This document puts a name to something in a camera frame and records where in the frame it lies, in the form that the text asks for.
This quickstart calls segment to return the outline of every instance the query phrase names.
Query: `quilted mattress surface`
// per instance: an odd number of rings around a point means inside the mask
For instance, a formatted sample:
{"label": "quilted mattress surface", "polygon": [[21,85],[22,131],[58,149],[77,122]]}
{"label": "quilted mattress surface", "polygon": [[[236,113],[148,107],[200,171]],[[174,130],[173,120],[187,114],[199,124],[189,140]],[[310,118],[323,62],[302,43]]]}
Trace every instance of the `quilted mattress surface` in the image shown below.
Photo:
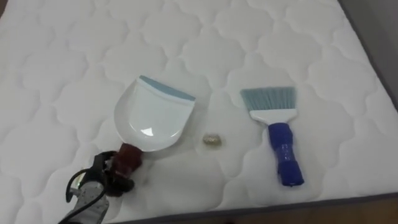
{"label": "quilted mattress surface", "polygon": [[[57,223],[69,178],[121,145],[139,75],[197,104],[106,222],[398,191],[398,115],[337,0],[9,0],[0,20],[0,223]],[[305,184],[279,184],[242,88],[297,88]],[[205,133],[223,145],[205,146]]]}

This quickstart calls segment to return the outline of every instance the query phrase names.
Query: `white dustpan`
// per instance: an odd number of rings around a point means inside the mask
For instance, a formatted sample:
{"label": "white dustpan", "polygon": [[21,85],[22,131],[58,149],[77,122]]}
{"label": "white dustpan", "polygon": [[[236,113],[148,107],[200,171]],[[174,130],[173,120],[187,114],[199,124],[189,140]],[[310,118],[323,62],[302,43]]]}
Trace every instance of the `white dustpan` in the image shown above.
{"label": "white dustpan", "polygon": [[158,151],[177,142],[194,105],[195,97],[141,75],[120,97],[114,122],[125,143]]}

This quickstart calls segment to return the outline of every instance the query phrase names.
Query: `brush handle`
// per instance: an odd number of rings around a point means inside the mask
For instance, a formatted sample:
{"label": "brush handle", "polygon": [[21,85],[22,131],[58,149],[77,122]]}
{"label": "brush handle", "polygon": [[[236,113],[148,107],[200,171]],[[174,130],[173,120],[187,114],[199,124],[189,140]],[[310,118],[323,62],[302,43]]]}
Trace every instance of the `brush handle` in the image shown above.
{"label": "brush handle", "polygon": [[293,153],[293,133],[287,123],[268,126],[269,141],[278,159],[278,173],[283,186],[298,186],[304,183],[303,175]]}

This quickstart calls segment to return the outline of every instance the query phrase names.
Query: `gray bristles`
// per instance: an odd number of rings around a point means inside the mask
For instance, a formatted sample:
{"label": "gray bristles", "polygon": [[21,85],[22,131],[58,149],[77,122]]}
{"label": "gray bristles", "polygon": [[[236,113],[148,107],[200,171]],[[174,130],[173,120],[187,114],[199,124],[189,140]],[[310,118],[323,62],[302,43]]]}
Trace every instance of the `gray bristles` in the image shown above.
{"label": "gray bristles", "polygon": [[252,110],[294,109],[294,87],[267,87],[241,90],[244,104]]}

